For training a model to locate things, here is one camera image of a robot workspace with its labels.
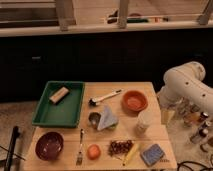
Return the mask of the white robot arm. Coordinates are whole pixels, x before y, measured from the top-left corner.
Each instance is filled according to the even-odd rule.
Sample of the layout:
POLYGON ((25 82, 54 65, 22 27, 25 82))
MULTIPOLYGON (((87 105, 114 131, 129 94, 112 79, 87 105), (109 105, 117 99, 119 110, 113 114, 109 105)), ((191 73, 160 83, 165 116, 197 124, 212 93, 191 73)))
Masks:
POLYGON ((203 112, 213 115, 213 88, 202 82, 206 71, 196 61, 170 68, 164 73, 164 86, 158 93, 159 104, 163 108, 175 105, 186 98, 203 112))

